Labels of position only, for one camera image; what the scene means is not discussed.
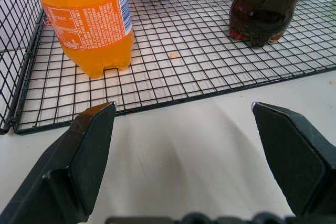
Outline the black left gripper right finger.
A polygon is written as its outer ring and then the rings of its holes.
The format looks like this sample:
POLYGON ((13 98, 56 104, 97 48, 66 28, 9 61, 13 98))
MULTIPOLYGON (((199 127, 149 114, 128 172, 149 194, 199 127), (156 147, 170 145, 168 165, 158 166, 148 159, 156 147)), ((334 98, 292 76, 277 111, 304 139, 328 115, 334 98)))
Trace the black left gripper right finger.
POLYGON ((254 102, 270 170, 296 216, 336 217, 336 146, 303 115, 254 102))

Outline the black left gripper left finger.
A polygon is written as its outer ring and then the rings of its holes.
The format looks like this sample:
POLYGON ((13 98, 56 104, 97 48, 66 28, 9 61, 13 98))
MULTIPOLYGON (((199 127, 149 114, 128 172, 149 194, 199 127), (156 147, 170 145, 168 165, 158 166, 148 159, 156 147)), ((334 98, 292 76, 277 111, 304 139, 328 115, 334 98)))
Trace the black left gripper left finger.
POLYGON ((106 169, 117 105, 81 112, 40 156, 0 224, 79 224, 92 214, 106 169))

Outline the orange soda bottle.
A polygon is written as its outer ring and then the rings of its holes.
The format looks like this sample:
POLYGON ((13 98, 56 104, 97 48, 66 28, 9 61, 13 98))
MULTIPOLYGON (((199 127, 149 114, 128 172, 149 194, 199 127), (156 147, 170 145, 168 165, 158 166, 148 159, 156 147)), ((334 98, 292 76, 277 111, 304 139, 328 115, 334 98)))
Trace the orange soda bottle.
POLYGON ((128 0, 40 0, 66 56, 91 78, 131 63, 128 0))

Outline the cola bottle with red label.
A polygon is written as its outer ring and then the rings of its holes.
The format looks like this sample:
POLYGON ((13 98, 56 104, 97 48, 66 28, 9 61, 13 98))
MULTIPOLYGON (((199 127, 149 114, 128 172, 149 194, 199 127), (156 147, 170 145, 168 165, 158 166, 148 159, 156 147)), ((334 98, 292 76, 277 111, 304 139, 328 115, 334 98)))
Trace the cola bottle with red label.
POLYGON ((277 42, 289 26, 298 0, 233 0, 229 35, 249 38, 253 47, 277 42))

